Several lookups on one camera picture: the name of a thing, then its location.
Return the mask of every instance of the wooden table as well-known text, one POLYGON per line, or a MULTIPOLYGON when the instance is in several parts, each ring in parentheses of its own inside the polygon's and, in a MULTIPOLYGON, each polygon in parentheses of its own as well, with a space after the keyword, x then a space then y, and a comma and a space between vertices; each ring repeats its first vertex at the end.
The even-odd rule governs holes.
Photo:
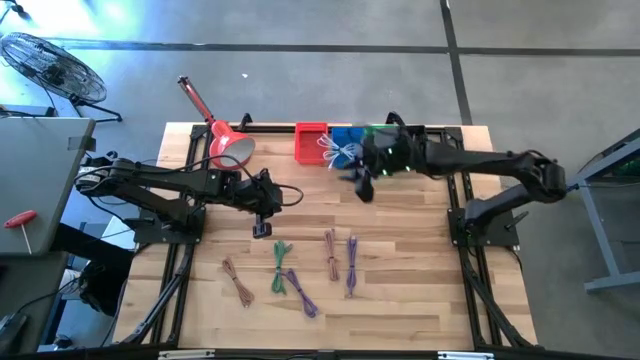
MULTIPOLYGON (((192 125, 167 124, 159 166, 184 165, 192 125)), ((487 127, 463 126, 462 132, 467 149, 492 150, 487 127)), ((270 219, 273 236, 263 240, 252 239, 254 216, 208 206, 205 234, 196 247, 187 292, 181 348, 472 348, 460 262, 449 240, 444 180, 418 174, 378 180, 375 202, 363 204, 352 184, 337 180, 337 172, 299 165, 293 157, 293 134, 251 137, 257 145, 249 171, 257 173, 267 167, 274 181, 300 187, 305 197, 270 219), (332 227, 339 240, 339 282, 329 281, 327 272, 323 233, 332 227), (344 282, 349 234, 359 238, 358 285, 353 298, 346 297, 344 282), (276 240, 294 245, 283 268, 296 270, 303 289, 319 307, 314 319, 301 311, 298 294, 286 280, 286 296, 270 290, 276 240), (255 294, 250 308, 242 307, 233 282, 221 268, 226 256, 232 257, 238 277, 255 294)), ((471 179, 477 197, 500 191, 495 176, 472 175, 471 179)), ((285 189, 285 201, 296 196, 285 189)), ((166 252, 167 245, 153 245, 133 261, 115 341, 131 333, 155 301, 166 252)), ((502 248, 487 248, 486 253, 497 303, 521 334, 535 343, 516 259, 502 248)), ((170 303, 163 335, 168 332, 173 308, 170 303)), ((483 334, 489 339, 481 305, 479 313, 483 334)))

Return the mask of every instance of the white cable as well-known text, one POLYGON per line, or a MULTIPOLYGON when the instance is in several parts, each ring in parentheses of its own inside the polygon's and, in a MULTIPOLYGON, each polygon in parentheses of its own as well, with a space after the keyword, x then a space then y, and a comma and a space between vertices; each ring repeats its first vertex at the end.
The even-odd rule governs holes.
POLYGON ((355 159, 358 152, 358 146, 360 146, 356 143, 350 143, 345 145, 344 147, 340 147, 329 136, 327 136, 327 134, 322 134, 322 136, 318 139, 318 145, 329 149, 322 154, 322 157, 325 160, 329 161, 329 169, 333 167, 333 162, 341 154, 349 158, 349 160, 355 159))

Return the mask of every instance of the electric fan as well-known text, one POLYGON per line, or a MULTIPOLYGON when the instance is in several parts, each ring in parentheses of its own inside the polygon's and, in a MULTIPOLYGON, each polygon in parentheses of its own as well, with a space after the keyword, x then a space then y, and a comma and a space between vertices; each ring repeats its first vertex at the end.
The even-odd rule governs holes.
POLYGON ((62 48, 29 34, 12 32, 0 40, 0 52, 20 74, 68 99, 78 116, 82 115, 77 107, 88 106, 116 116, 96 122, 122 121, 119 113, 95 105, 107 97, 100 76, 62 48))

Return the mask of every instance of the colored wire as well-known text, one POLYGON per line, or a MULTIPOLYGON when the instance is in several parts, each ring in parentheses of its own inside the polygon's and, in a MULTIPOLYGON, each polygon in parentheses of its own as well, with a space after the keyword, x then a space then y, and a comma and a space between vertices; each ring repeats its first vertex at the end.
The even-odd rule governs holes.
POLYGON ((338 273, 338 267, 336 266, 336 259, 333 253, 334 243, 336 241, 336 232, 334 229, 327 230, 324 232, 324 243, 327 248, 327 254, 329 254, 329 258, 327 262, 329 263, 329 280, 338 281, 340 279, 340 274, 338 273))
POLYGON ((349 272, 347 273, 347 289, 349 289, 349 297, 353 296, 353 288, 356 287, 356 249, 358 248, 358 239, 351 236, 347 240, 347 252, 349 253, 349 272))
POLYGON ((336 144, 327 134, 322 134, 317 140, 318 145, 328 148, 329 150, 322 153, 322 157, 329 161, 329 169, 333 167, 333 162, 340 156, 346 156, 349 161, 353 161, 358 153, 358 147, 360 144, 350 143, 343 147, 336 144))
POLYGON ((273 244, 273 255, 276 258, 276 275, 273 278, 273 282, 271 282, 271 291, 276 294, 283 293, 287 295, 287 290, 282 283, 282 259, 284 259, 286 253, 291 251, 292 247, 293 244, 285 246, 282 240, 278 240, 273 244))
POLYGON ((242 306, 249 307, 253 302, 253 293, 249 291, 238 279, 238 275, 236 274, 236 268, 233 266, 231 262, 231 258, 227 256, 226 259, 222 260, 222 268, 224 272, 226 272, 229 276, 231 276, 231 280, 236 284, 236 288, 238 289, 238 296, 240 297, 240 302, 242 306))
POLYGON ((304 309, 304 313, 307 314, 307 316, 310 318, 316 317, 316 312, 318 311, 318 307, 313 303, 313 301, 311 301, 311 299, 309 299, 307 294, 305 294, 304 291, 302 291, 302 288, 300 287, 300 282, 298 282, 298 277, 296 276, 296 273, 293 271, 293 269, 287 270, 284 276, 286 276, 287 280, 289 280, 293 285, 293 287, 295 287, 296 290, 298 290, 298 293, 302 298, 302 308, 304 309))

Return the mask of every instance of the plastic bin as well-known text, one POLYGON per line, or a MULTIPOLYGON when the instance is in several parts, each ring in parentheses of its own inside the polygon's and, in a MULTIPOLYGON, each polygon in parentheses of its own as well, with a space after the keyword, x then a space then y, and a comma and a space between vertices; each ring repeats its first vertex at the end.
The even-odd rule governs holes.
MULTIPOLYGON (((351 143, 360 144, 360 140, 363 136, 364 128, 361 127, 334 127, 331 129, 331 139, 341 148, 351 143)), ((349 161, 350 160, 346 155, 340 154, 333 161, 333 167, 336 169, 342 169, 349 161)))
POLYGON ((322 154, 327 150, 318 145, 318 139, 329 133, 327 123, 296 123, 295 159, 303 165, 324 165, 322 154))

